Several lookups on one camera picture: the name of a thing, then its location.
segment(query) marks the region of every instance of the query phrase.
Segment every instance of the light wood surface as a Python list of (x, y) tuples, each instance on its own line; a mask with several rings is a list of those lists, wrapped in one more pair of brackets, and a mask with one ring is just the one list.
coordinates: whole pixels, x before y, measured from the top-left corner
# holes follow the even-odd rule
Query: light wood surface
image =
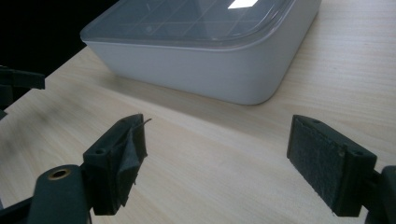
[(293, 114), (320, 119), (396, 164), (396, 2), (323, 0), (276, 94), (232, 105), (116, 77), (85, 48), (0, 121), (0, 197), (143, 113), (148, 157), (125, 208), (93, 223), (363, 223), (337, 217), (286, 158)]

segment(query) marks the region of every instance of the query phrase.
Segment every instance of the black 3d printed part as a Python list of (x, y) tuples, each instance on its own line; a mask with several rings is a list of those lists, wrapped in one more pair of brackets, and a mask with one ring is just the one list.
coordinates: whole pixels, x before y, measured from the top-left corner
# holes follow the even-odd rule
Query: black 3d printed part
[(35, 184), (27, 224), (91, 223), (83, 181), (77, 165), (59, 166), (42, 174)]
[(396, 223), (396, 166), (388, 166), (382, 170), (379, 195), (385, 205), (389, 223)]
[(147, 157), (143, 115), (119, 120), (83, 154), (81, 165), (90, 177), (94, 213), (115, 215), (125, 206), (143, 159)]
[(0, 66), (0, 85), (40, 90), (46, 88), (43, 74), (14, 70), (4, 66)]
[(339, 217), (357, 217), (360, 187), (375, 167), (376, 155), (328, 125), (293, 116), (288, 158)]

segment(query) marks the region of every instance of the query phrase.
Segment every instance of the wooden table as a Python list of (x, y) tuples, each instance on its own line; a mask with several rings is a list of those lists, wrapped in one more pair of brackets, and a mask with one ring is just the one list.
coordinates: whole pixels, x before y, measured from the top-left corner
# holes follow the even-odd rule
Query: wooden table
[(116, 77), (85, 48), (0, 121), (4, 206), (143, 113), (148, 157), (129, 202), (94, 223), (363, 223), (337, 217), (286, 158), (293, 114), (334, 127), (396, 164), (396, 2), (324, 0), (276, 94), (233, 105)]

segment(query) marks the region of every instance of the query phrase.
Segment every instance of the container lid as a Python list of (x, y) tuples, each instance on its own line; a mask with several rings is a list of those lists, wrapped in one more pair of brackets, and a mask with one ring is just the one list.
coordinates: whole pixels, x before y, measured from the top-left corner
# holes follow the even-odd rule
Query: container lid
[(246, 45), (271, 34), (294, 0), (120, 0), (84, 41), (192, 48)]

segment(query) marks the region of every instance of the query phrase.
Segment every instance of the white plastic container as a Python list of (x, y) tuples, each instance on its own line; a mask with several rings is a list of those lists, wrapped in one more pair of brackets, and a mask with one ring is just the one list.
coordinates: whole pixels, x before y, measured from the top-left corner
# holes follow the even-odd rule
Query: white plastic container
[(120, 0), (81, 39), (119, 76), (255, 105), (276, 91), (321, 1), (254, 2)]

